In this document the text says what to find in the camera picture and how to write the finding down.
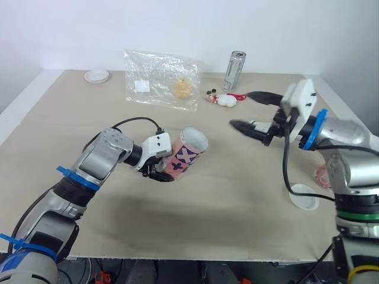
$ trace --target blue cable tie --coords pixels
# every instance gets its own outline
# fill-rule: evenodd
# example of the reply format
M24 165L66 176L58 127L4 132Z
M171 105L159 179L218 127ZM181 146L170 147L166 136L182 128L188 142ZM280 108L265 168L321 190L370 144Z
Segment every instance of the blue cable tie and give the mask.
M311 134L308 137L307 142L305 143L303 150L309 150L312 146L314 140L316 139L317 135L319 135L319 130L321 128L322 122L325 120L327 114L327 109L324 108L317 114L316 122L314 123L313 129Z
M61 173L63 173L63 175L66 176L67 178L73 179L76 182L79 182L82 185L86 186L87 188L93 189L94 191L98 191L100 188L100 186L98 186L92 182L89 182L88 180L77 175L75 172L73 172L70 169L65 169L64 167L59 166L59 167L57 167L57 170L60 171Z
M49 256L51 256L55 262L57 261L57 254L53 250L51 250L47 247L40 246L38 244L25 243L25 240L23 240L22 238L19 240L16 240L15 238L12 238L6 234L0 234L0 238L3 238L4 240L9 241L10 243L13 243L15 250L31 249L31 250L42 251L43 253L46 253Z

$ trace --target beige table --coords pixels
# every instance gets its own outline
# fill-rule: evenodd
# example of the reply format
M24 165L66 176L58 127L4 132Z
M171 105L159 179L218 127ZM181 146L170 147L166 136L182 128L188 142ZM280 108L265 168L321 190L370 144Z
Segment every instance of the beige table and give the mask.
M277 108L247 99L222 108L200 99L197 112L135 104L124 95L124 73L90 85L82 71L65 71L0 146L0 231L10 234L20 215L70 167L98 131L123 119L148 116L176 139L194 126L209 149L188 174L173 183L146 179L118 165L89 203L72 256L303 261L318 258L336 235L333 204L320 200L315 211L296 208L281 173L284 141L270 147L247 138L231 119L270 121ZM238 92L283 94L301 75L244 74ZM205 74L202 91L221 90L222 74ZM315 110L327 107L319 98ZM141 143L154 135L148 122L131 122L124 134ZM315 152L290 150L291 182L312 186L323 164ZM0 242L0 250L7 243Z

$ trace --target yellow ring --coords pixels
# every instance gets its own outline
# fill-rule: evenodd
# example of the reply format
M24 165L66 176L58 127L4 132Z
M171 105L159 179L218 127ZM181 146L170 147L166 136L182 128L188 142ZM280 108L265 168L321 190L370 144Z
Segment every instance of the yellow ring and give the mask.
M348 275L348 283L350 283L352 277L354 275L356 275L359 271L362 271L362 270L374 270L374 271L379 271L379 266L375 266L375 265L361 265L361 266L358 266L352 270L350 270L349 272L349 275Z

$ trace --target plastic bag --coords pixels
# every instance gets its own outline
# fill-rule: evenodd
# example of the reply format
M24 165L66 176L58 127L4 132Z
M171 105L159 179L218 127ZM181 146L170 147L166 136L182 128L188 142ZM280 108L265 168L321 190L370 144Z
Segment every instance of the plastic bag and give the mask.
M195 59L126 50L126 100L196 111L200 69Z

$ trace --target red string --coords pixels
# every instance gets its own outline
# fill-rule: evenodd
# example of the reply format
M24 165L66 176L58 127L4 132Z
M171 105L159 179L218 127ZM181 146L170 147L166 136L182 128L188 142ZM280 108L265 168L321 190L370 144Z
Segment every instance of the red string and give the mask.
M246 95L237 95L235 93L227 93L227 95L234 96L237 99L237 101L243 101L244 99L246 99Z

